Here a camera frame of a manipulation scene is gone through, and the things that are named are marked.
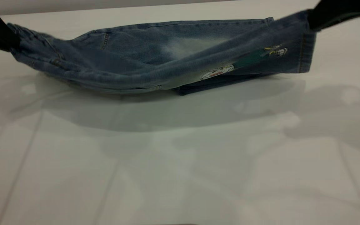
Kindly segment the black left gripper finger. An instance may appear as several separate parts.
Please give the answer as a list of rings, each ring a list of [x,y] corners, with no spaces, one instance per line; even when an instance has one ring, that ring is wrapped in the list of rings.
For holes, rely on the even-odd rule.
[[[20,45],[19,36],[16,35],[1,18],[0,18],[0,43],[3,43],[8,48],[18,48]]]

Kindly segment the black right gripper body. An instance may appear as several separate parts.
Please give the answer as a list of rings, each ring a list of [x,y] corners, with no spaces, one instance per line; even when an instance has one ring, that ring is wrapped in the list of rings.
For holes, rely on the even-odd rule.
[[[360,17],[360,0],[325,0],[324,8],[325,14],[334,20]]]

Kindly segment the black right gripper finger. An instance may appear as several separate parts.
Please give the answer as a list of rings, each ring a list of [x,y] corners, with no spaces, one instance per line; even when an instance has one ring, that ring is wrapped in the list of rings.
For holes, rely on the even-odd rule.
[[[307,20],[310,30],[322,30],[336,25],[339,13],[339,9],[330,7],[309,9]]]

